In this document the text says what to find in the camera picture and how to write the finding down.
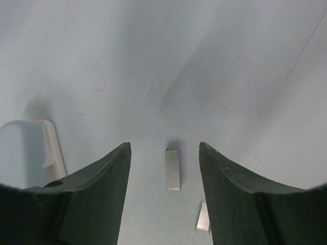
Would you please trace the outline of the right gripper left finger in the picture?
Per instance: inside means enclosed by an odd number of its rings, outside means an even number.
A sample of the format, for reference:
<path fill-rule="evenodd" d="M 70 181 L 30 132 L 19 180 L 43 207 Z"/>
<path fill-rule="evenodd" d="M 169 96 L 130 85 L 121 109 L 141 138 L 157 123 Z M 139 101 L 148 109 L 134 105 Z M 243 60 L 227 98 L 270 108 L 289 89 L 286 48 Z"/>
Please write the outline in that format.
<path fill-rule="evenodd" d="M 1 186 L 1 244 L 117 244 L 131 165 L 124 142 L 43 187 Z"/>

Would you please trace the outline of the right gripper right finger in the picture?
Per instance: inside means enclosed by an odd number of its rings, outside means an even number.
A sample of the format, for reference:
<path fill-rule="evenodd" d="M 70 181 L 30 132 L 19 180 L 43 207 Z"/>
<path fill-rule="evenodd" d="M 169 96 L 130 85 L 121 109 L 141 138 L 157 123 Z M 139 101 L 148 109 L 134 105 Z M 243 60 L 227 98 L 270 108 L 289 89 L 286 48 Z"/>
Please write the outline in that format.
<path fill-rule="evenodd" d="M 214 244 L 326 244 L 326 185 L 269 180 L 205 142 L 199 165 Z"/>

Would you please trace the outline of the long staple strip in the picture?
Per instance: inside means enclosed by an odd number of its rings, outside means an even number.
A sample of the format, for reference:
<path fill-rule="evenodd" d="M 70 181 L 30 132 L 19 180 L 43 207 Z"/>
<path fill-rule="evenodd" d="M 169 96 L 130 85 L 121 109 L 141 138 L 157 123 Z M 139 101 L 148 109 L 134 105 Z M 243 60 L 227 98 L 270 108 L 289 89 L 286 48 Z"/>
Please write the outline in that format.
<path fill-rule="evenodd" d="M 167 190 L 181 190 L 180 150 L 165 151 Z"/>

